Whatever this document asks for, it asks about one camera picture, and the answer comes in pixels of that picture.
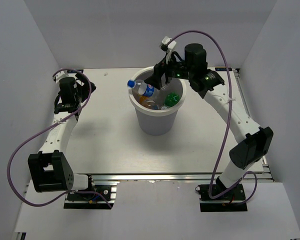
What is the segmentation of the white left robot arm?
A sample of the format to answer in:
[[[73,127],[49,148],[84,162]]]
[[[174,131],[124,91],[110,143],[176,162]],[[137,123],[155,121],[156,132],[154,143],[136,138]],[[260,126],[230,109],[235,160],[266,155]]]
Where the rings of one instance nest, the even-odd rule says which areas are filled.
[[[28,157],[30,175],[37,192],[78,191],[89,200],[95,196],[96,187],[87,174],[74,173],[65,156],[67,146],[89,95],[96,89],[82,72],[75,76],[69,70],[60,70],[53,76],[59,85],[54,102],[52,128],[38,153]]]

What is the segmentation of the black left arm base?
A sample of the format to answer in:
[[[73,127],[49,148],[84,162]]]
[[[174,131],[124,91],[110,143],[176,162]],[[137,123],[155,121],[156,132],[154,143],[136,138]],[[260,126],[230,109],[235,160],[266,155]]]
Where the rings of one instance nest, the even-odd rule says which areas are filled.
[[[88,189],[84,193],[66,195],[63,208],[72,210],[110,210],[115,203],[118,181],[88,176]]]

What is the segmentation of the blue-cap clear bottle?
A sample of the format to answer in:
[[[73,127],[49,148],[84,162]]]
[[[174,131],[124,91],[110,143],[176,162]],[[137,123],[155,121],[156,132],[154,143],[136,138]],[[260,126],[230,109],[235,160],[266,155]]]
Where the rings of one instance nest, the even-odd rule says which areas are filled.
[[[147,98],[156,98],[159,95],[159,90],[150,84],[145,83],[141,79],[129,80],[127,86],[131,89],[132,93],[138,96]]]

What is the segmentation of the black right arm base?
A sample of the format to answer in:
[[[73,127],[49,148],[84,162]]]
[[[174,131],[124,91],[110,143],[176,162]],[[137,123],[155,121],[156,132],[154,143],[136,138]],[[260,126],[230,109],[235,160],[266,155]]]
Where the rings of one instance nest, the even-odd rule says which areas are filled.
[[[245,191],[242,184],[239,184],[230,192],[225,193],[216,199],[209,197],[209,184],[201,184],[195,188],[199,194],[199,205],[202,213],[225,213],[225,212],[247,212]]]

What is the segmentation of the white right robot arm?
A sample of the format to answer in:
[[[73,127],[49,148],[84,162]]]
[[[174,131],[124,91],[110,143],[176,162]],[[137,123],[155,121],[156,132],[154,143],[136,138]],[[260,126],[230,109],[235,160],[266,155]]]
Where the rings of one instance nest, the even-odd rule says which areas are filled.
[[[237,145],[229,152],[230,162],[212,184],[216,195],[211,199],[228,199],[248,169],[270,148],[274,132],[270,127],[261,127],[232,97],[232,85],[225,84],[217,71],[208,68],[207,52],[199,43],[184,48],[184,58],[174,51],[173,45],[163,43],[160,48],[165,57],[153,67],[153,74],[145,82],[156,89],[161,88],[161,77],[188,80],[190,87],[200,95],[226,123],[225,132],[232,132]]]

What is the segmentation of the crushed clear blue-label bottle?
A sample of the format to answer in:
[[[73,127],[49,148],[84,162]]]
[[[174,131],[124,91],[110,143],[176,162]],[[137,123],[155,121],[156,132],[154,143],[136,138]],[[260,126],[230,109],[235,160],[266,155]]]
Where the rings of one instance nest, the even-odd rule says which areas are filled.
[[[167,110],[169,108],[170,108],[170,106],[167,106],[167,105],[161,105],[161,106],[159,106],[159,105],[153,105],[152,106],[153,110]]]

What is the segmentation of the yellow-cap orange-label bottle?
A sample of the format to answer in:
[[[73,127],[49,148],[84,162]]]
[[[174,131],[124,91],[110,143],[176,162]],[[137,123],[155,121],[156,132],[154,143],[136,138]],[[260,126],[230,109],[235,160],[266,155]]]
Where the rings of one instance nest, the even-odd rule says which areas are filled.
[[[147,109],[158,110],[158,105],[152,97],[141,96],[139,103]]]

